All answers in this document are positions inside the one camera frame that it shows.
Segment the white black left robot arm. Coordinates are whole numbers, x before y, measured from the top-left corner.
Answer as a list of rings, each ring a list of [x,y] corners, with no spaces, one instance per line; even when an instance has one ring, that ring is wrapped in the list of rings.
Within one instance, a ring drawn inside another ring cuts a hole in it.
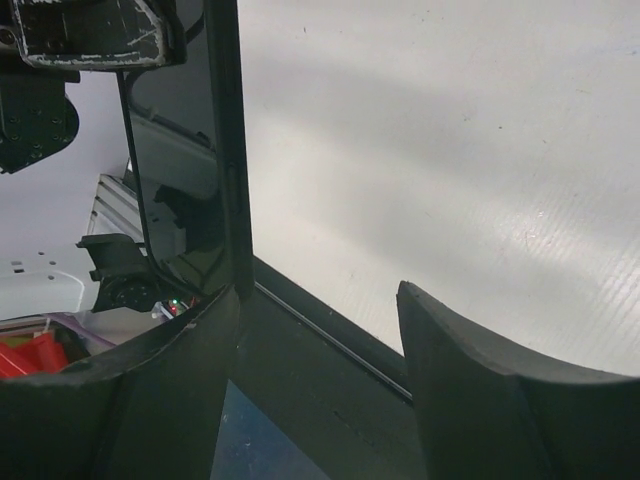
[[[4,1],[1,4],[1,171],[57,154],[80,126],[66,94],[83,71],[146,73],[181,65],[204,29],[174,1]],[[1,262],[4,320],[129,308],[148,312],[167,284],[124,234],[92,235],[59,251]]]

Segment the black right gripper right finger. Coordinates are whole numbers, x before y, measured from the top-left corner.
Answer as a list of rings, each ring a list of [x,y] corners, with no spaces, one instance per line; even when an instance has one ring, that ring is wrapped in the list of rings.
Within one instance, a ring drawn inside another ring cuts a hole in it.
[[[639,382],[536,352],[410,282],[397,292],[431,479],[635,479]]]

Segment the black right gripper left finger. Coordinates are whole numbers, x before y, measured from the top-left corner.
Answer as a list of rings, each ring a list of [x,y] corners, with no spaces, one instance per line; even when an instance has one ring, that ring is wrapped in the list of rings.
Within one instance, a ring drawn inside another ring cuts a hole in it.
[[[207,479],[240,301],[233,288],[57,374],[1,384],[5,479]]]

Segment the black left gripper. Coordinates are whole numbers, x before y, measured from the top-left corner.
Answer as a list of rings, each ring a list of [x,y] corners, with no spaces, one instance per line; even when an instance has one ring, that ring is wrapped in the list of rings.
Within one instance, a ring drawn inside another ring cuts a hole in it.
[[[186,62],[204,29],[179,1],[3,1],[1,57],[56,70],[153,69]]]

